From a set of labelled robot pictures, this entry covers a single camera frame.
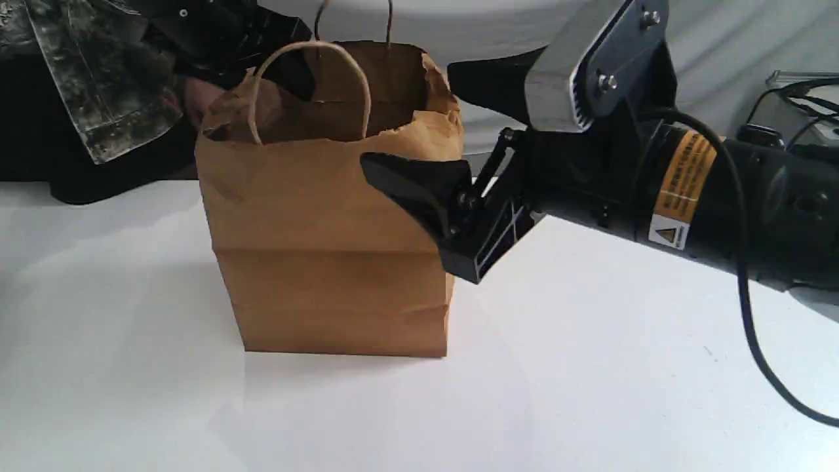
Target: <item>warning triangle label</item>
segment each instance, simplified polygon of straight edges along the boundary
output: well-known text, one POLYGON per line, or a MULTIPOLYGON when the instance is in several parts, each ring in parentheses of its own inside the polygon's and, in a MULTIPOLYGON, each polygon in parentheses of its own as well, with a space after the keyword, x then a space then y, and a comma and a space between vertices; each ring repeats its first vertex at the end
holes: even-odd
POLYGON ((672 244, 676 242, 676 228, 671 229, 659 229, 656 230, 656 233, 659 234, 662 238, 670 241, 672 244))

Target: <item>white tabletop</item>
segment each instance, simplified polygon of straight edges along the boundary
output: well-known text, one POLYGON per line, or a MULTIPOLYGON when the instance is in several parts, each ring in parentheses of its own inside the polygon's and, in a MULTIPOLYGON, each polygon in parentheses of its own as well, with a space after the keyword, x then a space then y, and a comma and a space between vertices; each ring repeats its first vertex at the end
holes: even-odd
MULTIPOLYGON (((839 325, 754 287, 770 362, 839 414, 839 325)), ((0 186, 0 470, 839 468, 748 356, 734 279, 555 220, 461 283, 445 360, 245 354, 197 185, 0 186)))

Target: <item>black cylindrical motor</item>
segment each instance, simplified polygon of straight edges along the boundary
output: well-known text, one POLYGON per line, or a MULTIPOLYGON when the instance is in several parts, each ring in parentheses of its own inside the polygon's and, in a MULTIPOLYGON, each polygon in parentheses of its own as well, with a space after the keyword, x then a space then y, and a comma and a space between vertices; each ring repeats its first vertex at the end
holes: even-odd
MULTIPOLYGON (((648 135, 636 171, 621 177, 633 182, 630 198, 597 191, 596 180, 614 165, 608 159, 586 172, 553 155, 529 162, 528 200, 549 215, 734 273, 740 222, 727 160, 693 131, 661 125, 648 135)), ((746 192, 750 276, 781 291, 839 291, 839 165, 724 144, 746 192)))

